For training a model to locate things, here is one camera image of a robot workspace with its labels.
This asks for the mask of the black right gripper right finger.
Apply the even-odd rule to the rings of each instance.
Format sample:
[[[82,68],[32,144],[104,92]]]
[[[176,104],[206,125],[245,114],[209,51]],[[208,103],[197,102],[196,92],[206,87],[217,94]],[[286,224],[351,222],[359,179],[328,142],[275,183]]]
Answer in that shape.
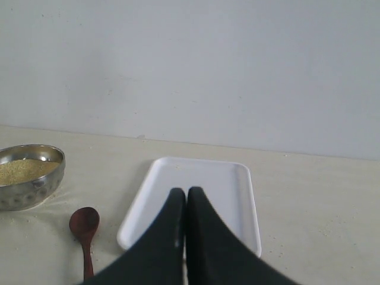
[[[185,228],[189,284],[296,284],[248,249],[197,186],[188,191]]]

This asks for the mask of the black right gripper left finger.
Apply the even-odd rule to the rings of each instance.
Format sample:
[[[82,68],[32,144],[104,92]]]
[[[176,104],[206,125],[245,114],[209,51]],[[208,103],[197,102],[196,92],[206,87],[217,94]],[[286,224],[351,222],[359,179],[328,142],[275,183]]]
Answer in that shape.
[[[183,284],[186,196],[169,191],[142,236],[105,269],[83,284]]]

